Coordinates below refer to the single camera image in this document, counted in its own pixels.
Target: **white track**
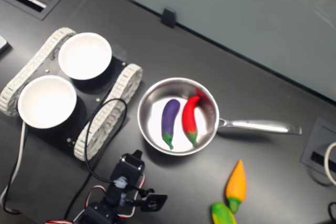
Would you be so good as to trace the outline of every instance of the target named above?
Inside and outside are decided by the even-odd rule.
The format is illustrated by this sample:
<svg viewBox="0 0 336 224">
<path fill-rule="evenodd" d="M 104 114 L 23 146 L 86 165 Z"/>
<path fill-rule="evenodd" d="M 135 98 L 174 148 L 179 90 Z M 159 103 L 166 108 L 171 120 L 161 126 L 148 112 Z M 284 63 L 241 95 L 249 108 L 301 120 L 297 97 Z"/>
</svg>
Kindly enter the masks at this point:
<svg viewBox="0 0 336 224">
<path fill-rule="evenodd" d="M 44 60 L 50 57 L 54 60 L 58 56 L 58 51 L 62 44 L 76 32 L 70 28 L 60 28 L 56 30 L 43 44 L 27 65 L 6 85 L 0 94 L 0 111 L 8 116 L 17 116 L 17 100 L 19 95 L 28 83 L 28 79 L 43 64 Z M 142 78 L 142 68 L 135 64 L 126 66 L 120 75 L 106 100 L 121 98 L 128 103 L 136 92 Z M 121 102 L 111 102 L 100 110 L 93 119 L 88 138 L 87 154 L 88 159 L 93 158 L 102 147 L 109 133 L 118 121 L 124 110 Z M 84 142 L 88 125 L 80 133 L 74 148 L 74 155 L 84 160 Z"/>
</svg>

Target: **pan handle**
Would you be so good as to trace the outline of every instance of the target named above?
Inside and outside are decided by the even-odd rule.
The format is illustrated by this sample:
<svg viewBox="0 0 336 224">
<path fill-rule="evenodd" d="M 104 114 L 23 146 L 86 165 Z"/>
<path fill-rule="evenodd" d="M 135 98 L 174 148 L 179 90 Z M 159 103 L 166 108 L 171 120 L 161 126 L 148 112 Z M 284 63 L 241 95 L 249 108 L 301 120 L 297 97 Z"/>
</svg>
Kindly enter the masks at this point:
<svg viewBox="0 0 336 224">
<path fill-rule="evenodd" d="M 300 126 L 295 126 L 289 123 L 283 123 L 270 120 L 225 120 L 219 119 L 219 127 L 235 127 L 241 129 L 264 131 L 279 134 L 301 135 L 302 129 Z"/>
</svg>

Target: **yellow pepper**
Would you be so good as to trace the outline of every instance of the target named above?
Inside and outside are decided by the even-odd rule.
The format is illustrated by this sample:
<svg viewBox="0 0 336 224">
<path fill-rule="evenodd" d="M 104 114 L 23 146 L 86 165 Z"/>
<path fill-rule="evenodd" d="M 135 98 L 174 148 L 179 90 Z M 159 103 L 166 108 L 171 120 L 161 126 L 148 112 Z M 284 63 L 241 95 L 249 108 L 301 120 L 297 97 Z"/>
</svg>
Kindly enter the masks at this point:
<svg viewBox="0 0 336 224">
<path fill-rule="evenodd" d="M 238 211 L 240 203 L 246 196 L 246 178 L 244 173 L 243 161 L 239 160 L 233 170 L 226 186 L 225 196 L 229 202 L 229 208 L 232 213 Z"/>
<path fill-rule="evenodd" d="M 217 202 L 211 206 L 214 224 L 237 224 L 235 217 L 223 203 Z"/>
</svg>

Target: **purple eggplant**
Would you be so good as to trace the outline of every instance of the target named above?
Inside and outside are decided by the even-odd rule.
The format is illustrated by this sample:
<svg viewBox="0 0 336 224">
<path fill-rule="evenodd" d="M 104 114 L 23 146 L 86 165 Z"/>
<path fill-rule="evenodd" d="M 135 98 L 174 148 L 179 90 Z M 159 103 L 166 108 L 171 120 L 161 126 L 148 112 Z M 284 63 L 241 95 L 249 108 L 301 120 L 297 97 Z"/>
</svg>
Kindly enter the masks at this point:
<svg viewBox="0 0 336 224">
<path fill-rule="evenodd" d="M 163 109 L 162 120 L 161 120 L 161 132 L 162 139 L 166 142 L 169 148 L 172 150 L 174 147 L 172 145 L 173 133 L 174 133 L 174 122 L 178 110 L 180 109 L 180 102 L 178 100 L 170 100 Z"/>
</svg>

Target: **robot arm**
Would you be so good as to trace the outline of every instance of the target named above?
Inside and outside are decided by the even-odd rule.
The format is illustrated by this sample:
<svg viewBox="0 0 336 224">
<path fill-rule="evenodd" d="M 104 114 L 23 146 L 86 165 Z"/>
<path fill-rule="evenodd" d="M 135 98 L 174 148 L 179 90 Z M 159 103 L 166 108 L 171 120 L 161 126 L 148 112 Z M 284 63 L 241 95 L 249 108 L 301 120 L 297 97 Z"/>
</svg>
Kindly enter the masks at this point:
<svg viewBox="0 0 336 224">
<path fill-rule="evenodd" d="M 143 212 L 159 211 L 167 200 L 167 195 L 155 194 L 153 189 L 136 188 L 138 180 L 145 168 L 141 160 L 142 152 L 137 150 L 133 154 L 123 155 L 112 172 L 111 184 L 101 202 L 88 205 L 76 224 L 118 224 L 123 223 L 117 214 L 119 206 L 140 207 Z M 141 200 L 127 198 L 127 192 L 139 191 Z"/>
</svg>

